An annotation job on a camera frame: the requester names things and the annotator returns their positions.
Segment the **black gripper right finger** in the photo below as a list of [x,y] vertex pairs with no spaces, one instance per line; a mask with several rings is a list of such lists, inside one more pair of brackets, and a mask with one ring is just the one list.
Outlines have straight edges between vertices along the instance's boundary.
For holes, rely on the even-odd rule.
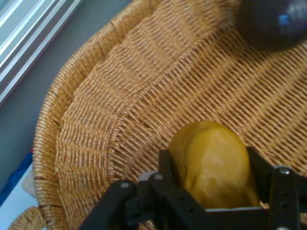
[[300,219],[307,211],[307,178],[288,166],[273,166],[247,147],[260,201],[268,204],[267,229],[305,230]]

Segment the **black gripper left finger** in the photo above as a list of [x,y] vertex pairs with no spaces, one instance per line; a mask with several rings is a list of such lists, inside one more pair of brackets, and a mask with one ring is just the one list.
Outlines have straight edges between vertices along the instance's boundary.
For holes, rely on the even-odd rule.
[[208,213],[172,180],[169,150],[147,180],[113,182],[80,225],[81,230],[136,230],[152,221],[158,230],[214,230]]

